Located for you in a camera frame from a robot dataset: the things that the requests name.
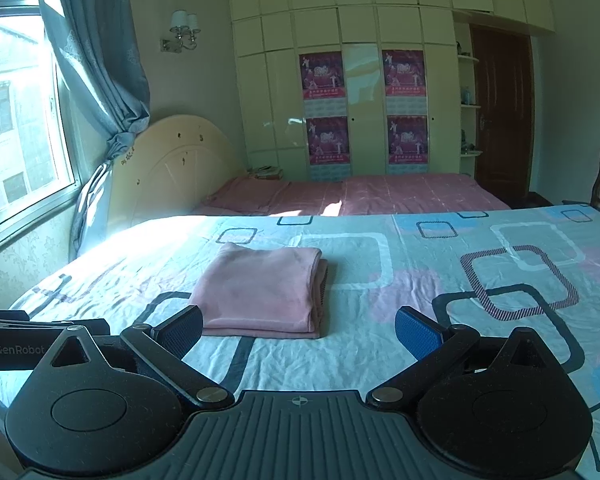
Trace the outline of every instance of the ribbed gray plate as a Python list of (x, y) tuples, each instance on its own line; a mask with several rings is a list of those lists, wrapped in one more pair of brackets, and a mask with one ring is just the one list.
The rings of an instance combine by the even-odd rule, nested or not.
[[(120, 439), (132, 446), (133, 439)], [(45, 478), (27, 471), (24, 480)], [(183, 437), (120, 480), (468, 480), (440, 462), (397, 413), (357, 392), (244, 392), (224, 412), (195, 415)], [(555, 480), (575, 479), (563, 474)]]

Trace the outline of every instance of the headboard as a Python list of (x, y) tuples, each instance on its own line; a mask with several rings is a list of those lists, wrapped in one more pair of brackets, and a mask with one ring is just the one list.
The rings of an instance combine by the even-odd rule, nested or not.
[(176, 115), (157, 121), (115, 161), (107, 236), (145, 220), (188, 214), (245, 173), (229, 140), (206, 119)]

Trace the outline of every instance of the wall sconce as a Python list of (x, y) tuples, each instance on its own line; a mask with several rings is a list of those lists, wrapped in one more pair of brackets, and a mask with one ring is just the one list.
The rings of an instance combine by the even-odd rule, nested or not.
[(175, 35), (175, 40), (160, 40), (161, 52), (173, 52), (179, 54), (182, 49), (195, 50), (196, 34), (200, 33), (198, 28), (198, 16), (188, 14), (186, 10), (176, 10), (171, 16), (170, 31)]

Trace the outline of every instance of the bed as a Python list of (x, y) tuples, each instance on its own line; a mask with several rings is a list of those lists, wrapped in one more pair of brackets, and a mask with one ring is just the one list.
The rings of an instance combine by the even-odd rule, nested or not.
[[(411, 364), (393, 318), (404, 304), (483, 335), (537, 330), (594, 418), (578, 471), (600, 480), (600, 213), (588, 206), (390, 216), (155, 219), (112, 236), (24, 294), (34, 320), (104, 317), (112, 333), (187, 304), (223, 243), (316, 246), (330, 262), (318, 340), (203, 337), (184, 358), (222, 386), (371, 387)], [(28, 372), (0, 372), (9, 405)]]
[(200, 117), (178, 115), (149, 127), (116, 162), (107, 233), (192, 212), (348, 216), (508, 208), (463, 174), (354, 176), (343, 182), (247, 178), (218, 128)]

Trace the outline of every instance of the crosshair symbol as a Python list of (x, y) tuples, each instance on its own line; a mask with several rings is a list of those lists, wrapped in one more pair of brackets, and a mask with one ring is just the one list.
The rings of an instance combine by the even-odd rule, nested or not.
[(304, 406), (306, 403), (309, 402), (309, 399), (307, 399), (306, 397), (297, 396), (291, 399), (289, 402), (294, 403), (296, 406)]

